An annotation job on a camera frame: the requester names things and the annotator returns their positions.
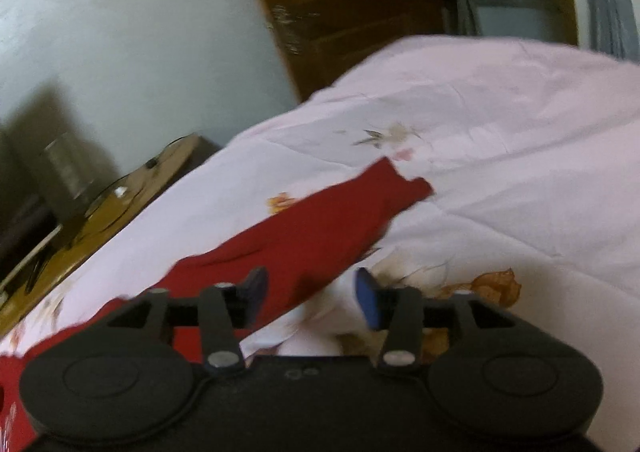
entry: bed cover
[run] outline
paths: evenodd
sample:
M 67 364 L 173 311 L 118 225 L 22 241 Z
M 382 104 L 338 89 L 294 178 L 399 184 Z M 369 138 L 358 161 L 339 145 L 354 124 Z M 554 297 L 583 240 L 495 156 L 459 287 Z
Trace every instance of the bed cover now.
M 407 273 L 436 270 L 433 280 L 447 283 L 513 268 L 524 285 L 516 314 L 604 376 L 589 436 L 608 452 L 640 445 L 640 68 L 566 46 L 396 42 L 180 180 L 0 352 L 20 355 L 108 300 L 139 294 L 181 257 L 382 156 L 405 177 L 426 178 L 436 196 L 399 215 L 358 266 L 402 252 Z M 243 352 L 282 342 L 309 317 L 322 331 L 363 327 L 353 268 L 318 297 L 244 340 Z

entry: metal rivet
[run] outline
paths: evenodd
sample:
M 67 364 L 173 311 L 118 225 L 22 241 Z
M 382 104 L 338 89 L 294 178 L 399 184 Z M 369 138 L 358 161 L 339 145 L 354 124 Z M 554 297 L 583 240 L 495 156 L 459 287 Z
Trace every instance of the metal rivet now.
M 215 368 L 235 366 L 239 361 L 240 357 L 231 351 L 217 351 L 207 356 L 207 362 Z
M 385 364 L 391 367 L 406 367 L 415 362 L 415 355 L 409 351 L 398 350 L 386 352 L 382 357 Z

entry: red cloth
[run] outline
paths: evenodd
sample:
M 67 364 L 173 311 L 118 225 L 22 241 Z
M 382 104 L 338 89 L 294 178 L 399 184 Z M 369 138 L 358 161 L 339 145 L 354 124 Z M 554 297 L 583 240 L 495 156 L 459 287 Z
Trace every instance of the red cloth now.
M 172 297 L 196 297 L 207 286 L 237 284 L 255 267 L 266 267 L 269 292 L 254 328 L 259 329 L 327 286 L 382 237 L 396 214 L 432 193 L 422 178 L 407 181 L 388 159 L 381 159 L 359 177 L 295 203 L 215 250 L 182 259 L 155 287 L 168 288 Z M 111 301 L 89 322 L 41 342 L 22 360 L 0 358 L 3 431 L 11 406 L 16 407 L 9 452 L 21 450 L 34 437 L 18 398 L 18 379 L 24 365 L 124 302 Z M 199 361 L 197 328 L 176 328 L 174 348 L 187 359 Z

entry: floral pattern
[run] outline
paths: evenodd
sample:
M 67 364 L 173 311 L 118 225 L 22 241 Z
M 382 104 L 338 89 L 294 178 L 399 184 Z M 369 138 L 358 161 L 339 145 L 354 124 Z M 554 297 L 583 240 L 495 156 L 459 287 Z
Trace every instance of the floral pattern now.
M 401 149 L 400 151 L 396 151 L 391 159 L 393 161 L 411 161 L 414 159 L 415 150 L 414 149 Z
M 70 285 L 63 283 L 66 288 L 60 288 L 60 292 L 53 297 L 48 297 L 44 300 L 42 308 L 36 315 L 36 322 L 41 324 L 49 323 L 51 331 L 57 333 L 58 331 L 58 318 L 62 312 L 63 302 L 65 300 L 66 292 L 69 290 Z
M 15 353 L 15 350 L 18 349 L 20 345 L 20 341 L 24 336 L 24 332 L 26 331 L 26 322 L 24 320 L 20 320 L 14 329 L 11 331 L 11 337 L 9 339 L 9 345 L 11 346 L 12 352 Z
M 286 210 L 297 201 L 297 198 L 292 198 L 286 192 L 281 192 L 277 196 L 270 197 L 267 200 L 267 207 L 269 208 L 269 213 L 274 215 Z
M 383 145 L 388 144 L 391 145 L 393 149 L 398 149 L 409 137 L 415 136 L 420 138 L 418 131 L 414 128 L 405 127 L 400 122 L 391 125 L 385 132 L 371 131 L 369 129 L 364 129 L 364 132 L 369 137 L 354 142 L 353 145 L 373 145 L 376 149 L 382 149 Z

